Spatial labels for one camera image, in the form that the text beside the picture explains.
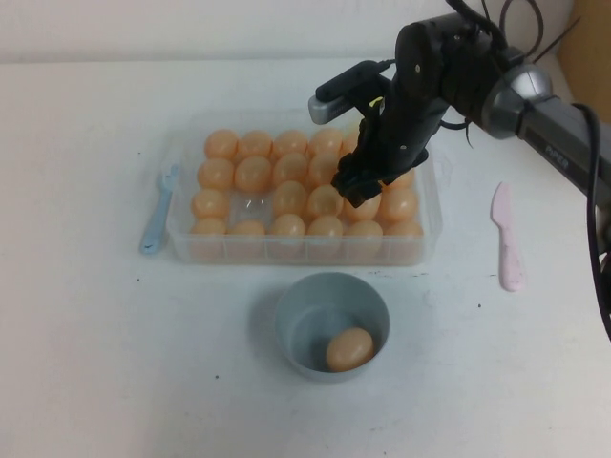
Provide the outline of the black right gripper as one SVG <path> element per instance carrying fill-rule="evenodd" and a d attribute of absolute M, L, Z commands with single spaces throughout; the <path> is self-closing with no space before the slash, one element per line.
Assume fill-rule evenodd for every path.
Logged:
<path fill-rule="evenodd" d="M 441 98 L 442 48 L 448 33 L 440 20 L 412 23 L 398 34 L 395 75 L 383 100 L 359 126 L 357 146 L 341 158 L 331 185 L 358 208 L 382 186 L 410 170 L 448 109 Z"/>

